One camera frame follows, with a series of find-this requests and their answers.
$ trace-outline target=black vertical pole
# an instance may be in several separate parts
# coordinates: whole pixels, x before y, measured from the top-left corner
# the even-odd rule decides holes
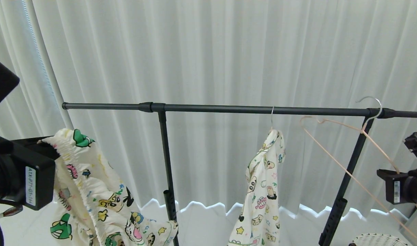
[[[369,117],[365,117],[365,120],[363,121],[362,126],[365,124],[368,118]],[[371,119],[370,121],[368,121],[368,124],[366,125],[366,128],[365,128],[366,133],[368,133],[369,130],[371,129],[373,121],[374,119]],[[354,147],[354,151],[352,151],[351,159],[349,160],[348,166],[346,168],[346,170],[349,171],[349,173],[351,174],[357,165],[357,161],[359,160],[363,146],[365,145],[365,141],[366,141],[366,136],[363,134],[360,134],[359,137],[357,138],[357,143]],[[344,195],[345,195],[346,189],[348,188],[350,180],[351,180],[351,176],[345,173],[344,179],[342,180],[342,183],[340,184],[339,191],[337,192],[337,196],[334,200],[333,207],[331,208],[330,216],[328,217],[327,223],[324,227],[324,231],[322,232],[321,237],[319,238],[320,246],[329,246],[331,243],[331,240],[333,240],[337,226],[339,225],[342,215],[344,214],[346,204],[348,203],[348,201],[344,199]]]
[[[166,164],[166,179],[168,189],[163,192],[166,203],[166,210],[169,220],[177,221],[177,209],[175,207],[175,195],[173,191],[172,168],[170,165],[169,139],[167,137],[166,112],[158,111],[160,120],[161,140],[163,143],[164,162]],[[178,236],[173,239],[174,246],[179,246]]]

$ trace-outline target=white label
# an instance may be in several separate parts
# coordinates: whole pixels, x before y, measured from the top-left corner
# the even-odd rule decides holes
[[[36,205],[35,202],[35,169],[26,167],[26,202],[32,206]]]
[[[394,203],[399,203],[399,196],[400,196],[400,182],[394,182]]]

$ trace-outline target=green cartoon print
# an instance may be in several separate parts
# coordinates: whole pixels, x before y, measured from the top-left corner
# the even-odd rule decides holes
[[[52,223],[51,234],[56,239],[72,239],[71,225],[68,223],[70,214],[64,214],[59,221]]]
[[[105,246],[125,246],[120,232],[111,234],[105,239]]]
[[[81,134],[81,131],[75,129],[73,131],[73,140],[75,141],[75,146],[84,148],[84,147],[91,147],[91,144],[94,142],[92,138],[87,137],[84,134]]]

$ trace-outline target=yellow star print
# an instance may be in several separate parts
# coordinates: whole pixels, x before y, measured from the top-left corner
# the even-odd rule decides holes
[[[166,231],[166,227],[161,227],[160,230],[158,230],[158,235],[163,234]]]
[[[108,213],[108,210],[107,209],[105,209],[104,211],[99,211],[99,213],[98,213],[98,220],[105,221],[107,219],[107,217],[108,217],[107,213]]]
[[[243,227],[236,228],[237,234],[243,234],[244,229]]]

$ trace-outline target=pink wire hanger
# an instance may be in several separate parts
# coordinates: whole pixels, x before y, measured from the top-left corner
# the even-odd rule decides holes
[[[372,142],[372,144],[374,144],[374,146],[375,147],[377,147],[378,148],[378,150],[386,157],[386,159],[390,162],[390,164],[393,166],[393,168],[395,169],[395,171],[397,172],[397,173],[400,173],[400,171],[399,171],[399,168],[396,166],[396,164],[393,162],[393,160],[391,160],[390,158],[389,158],[389,156],[380,148],[380,146],[378,146],[378,144],[365,132],[365,128],[366,128],[366,125],[367,125],[367,123],[370,121],[370,120],[372,120],[372,119],[376,119],[377,117],[379,117],[379,115],[381,114],[381,112],[382,112],[382,110],[383,110],[383,106],[382,106],[382,104],[381,104],[381,102],[377,99],[377,98],[374,98],[374,97],[371,97],[371,96],[366,96],[366,97],[363,97],[362,99],[360,99],[359,101],[356,101],[357,103],[359,103],[360,101],[362,101],[363,99],[365,99],[365,98],[373,98],[373,99],[375,99],[376,101],[378,101],[378,103],[380,104],[380,111],[378,112],[378,114],[376,115],[376,116],[374,116],[374,117],[371,117],[371,118],[369,118],[369,119],[367,119],[366,121],[365,121],[365,123],[364,123],[364,125],[363,125],[363,127],[362,127],[362,129],[358,129],[358,128],[356,128],[356,127],[353,127],[353,126],[349,126],[349,125],[346,125],[346,124],[344,124],[344,123],[341,123],[341,122],[338,122],[338,121],[334,121],[334,120],[329,120],[329,119],[322,119],[322,121],[319,121],[318,120],[318,118],[316,118],[316,117],[314,117],[314,116],[310,116],[310,115],[306,115],[306,116],[304,116],[304,117],[302,117],[301,119],[300,119],[300,121],[299,121],[299,123],[300,123],[300,125],[301,125],[301,127],[302,127],[302,129],[304,129],[304,131],[313,139],[313,141],[314,142],[316,142],[318,145],[319,145],[319,147],[321,147],[322,148],[322,150],[324,150],[325,151],[325,153],[327,153],[330,157],[331,157],[331,159],[333,159],[357,184],[359,184],[360,185],[360,187],[362,187],[363,188],[363,190],[365,190],[381,207],[383,207],[383,209],[387,212],[387,213],[389,213],[393,218],[394,218],[394,220],[395,221],[397,221],[410,235],[412,235],[414,238],[416,238],[417,239],[417,236],[412,232],[412,231],[410,231],[410,229],[409,228],[407,228],[403,223],[401,223],[401,221],[399,221],[399,219],[397,219],[396,218],[396,216],[395,215],[393,215],[386,207],[385,207],[385,205],[383,205],[382,204],[382,202],[380,202],[379,200],[378,200],[378,198],[376,197],[376,196],[374,196],[368,189],[366,189],[366,187],[364,186],[364,185],[362,185],[348,170],[346,170],[346,168],[340,163],[340,162],[338,162],[336,159],[335,159],[335,157],[333,157],[311,134],[310,134],[310,132],[308,132],[307,131],[307,129],[305,129],[305,127],[302,125],[302,120],[303,119],[305,119],[305,118],[313,118],[313,119],[315,119],[319,124],[322,124],[322,123],[324,123],[324,122],[327,122],[327,121],[329,121],[329,122],[333,122],[333,123],[337,123],[337,124],[339,124],[339,125],[342,125],[342,126],[346,126],[346,127],[348,127],[348,128],[351,128],[351,129],[354,129],[354,130],[356,130],[356,131],[359,131],[361,134],[363,134],[363,135],[365,135],[366,136],[366,138],[367,139],[369,139],[371,142]]]

